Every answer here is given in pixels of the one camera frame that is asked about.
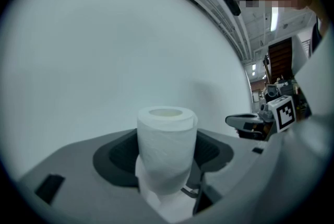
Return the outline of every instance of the fluorescent light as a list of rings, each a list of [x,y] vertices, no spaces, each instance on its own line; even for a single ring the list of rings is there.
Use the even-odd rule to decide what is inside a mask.
[[[270,31],[273,32],[276,30],[278,20],[278,7],[271,8],[271,27]]]

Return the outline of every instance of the white backdrop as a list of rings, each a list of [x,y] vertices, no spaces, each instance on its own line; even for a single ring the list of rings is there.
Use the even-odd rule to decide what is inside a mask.
[[[1,147],[13,179],[60,147],[136,127],[137,111],[187,107],[236,135],[248,81],[188,0],[14,0],[2,19]]]

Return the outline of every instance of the white curved panel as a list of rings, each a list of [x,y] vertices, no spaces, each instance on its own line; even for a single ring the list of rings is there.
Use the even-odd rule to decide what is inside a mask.
[[[0,44],[2,150],[14,179],[69,143],[136,127],[139,109],[192,109],[235,135],[251,111],[232,47],[188,0],[14,0]]]

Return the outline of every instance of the toilet paper roll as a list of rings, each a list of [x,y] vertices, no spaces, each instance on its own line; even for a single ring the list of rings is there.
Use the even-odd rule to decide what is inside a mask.
[[[159,195],[179,191],[193,162],[197,116],[186,108],[150,107],[139,111],[137,134],[143,177]]]

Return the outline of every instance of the ceiling light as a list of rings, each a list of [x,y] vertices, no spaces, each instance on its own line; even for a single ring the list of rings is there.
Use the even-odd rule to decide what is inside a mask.
[[[278,7],[271,8],[271,27],[270,31],[275,31],[277,27],[277,20],[278,20]]]

